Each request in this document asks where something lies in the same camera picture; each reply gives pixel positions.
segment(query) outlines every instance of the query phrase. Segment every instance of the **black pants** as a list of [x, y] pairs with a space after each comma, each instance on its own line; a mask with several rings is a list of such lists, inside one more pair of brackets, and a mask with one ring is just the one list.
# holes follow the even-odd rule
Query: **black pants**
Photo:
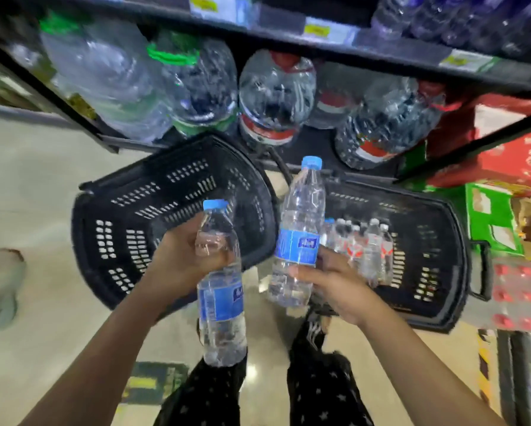
[[[372, 426], [348, 359], [326, 354], [308, 338], [305, 322], [289, 352], [287, 387], [291, 426]], [[155, 426], [239, 426], [238, 394], [246, 376], [246, 358], [216, 368], [203, 360], [163, 403]]]

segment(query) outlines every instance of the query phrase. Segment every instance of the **right hand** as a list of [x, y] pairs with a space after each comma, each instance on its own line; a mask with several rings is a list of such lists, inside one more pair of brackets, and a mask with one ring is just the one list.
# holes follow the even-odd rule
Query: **right hand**
[[294, 265], [290, 266], [289, 274], [315, 285], [343, 320], [357, 326], [361, 324], [363, 310], [375, 298], [380, 299], [348, 264], [346, 256], [324, 246], [319, 247], [317, 268]]

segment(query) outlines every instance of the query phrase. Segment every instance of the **green box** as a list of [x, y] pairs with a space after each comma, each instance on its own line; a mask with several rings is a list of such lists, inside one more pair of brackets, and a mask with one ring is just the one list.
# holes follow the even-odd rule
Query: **green box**
[[428, 185], [424, 191], [448, 199], [453, 204], [470, 239], [488, 241], [492, 251], [524, 255], [512, 212], [510, 191], [476, 183], [453, 188]]

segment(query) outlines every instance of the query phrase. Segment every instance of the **beige floor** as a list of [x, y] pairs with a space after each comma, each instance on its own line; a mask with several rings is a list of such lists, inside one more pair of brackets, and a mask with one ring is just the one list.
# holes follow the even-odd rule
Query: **beige floor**
[[[0, 426], [12, 426], [22, 419], [109, 314], [80, 278], [71, 251], [70, 210], [78, 184], [143, 156], [132, 151], [109, 154], [80, 132], [0, 120], [0, 246], [20, 249], [28, 262], [18, 317], [0, 331]], [[273, 181], [283, 188], [277, 174]], [[240, 401], [241, 421], [244, 426], [279, 426], [288, 424], [284, 337], [295, 320], [258, 294], [256, 279], [255, 269], [244, 275], [249, 284], [250, 356]], [[187, 308], [160, 322], [138, 359], [194, 366], [201, 356], [195, 319], [196, 311]], [[449, 336], [420, 335], [477, 393], [476, 329], [460, 322]], [[350, 359], [377, 425], [411, 424], [359, 330], [335, 319], [325, 347]], [[496, 367], [496, 353], [491, 360]], [[150, 425], [156, 414], [157, 407], [120, 406], [113, 424]]]

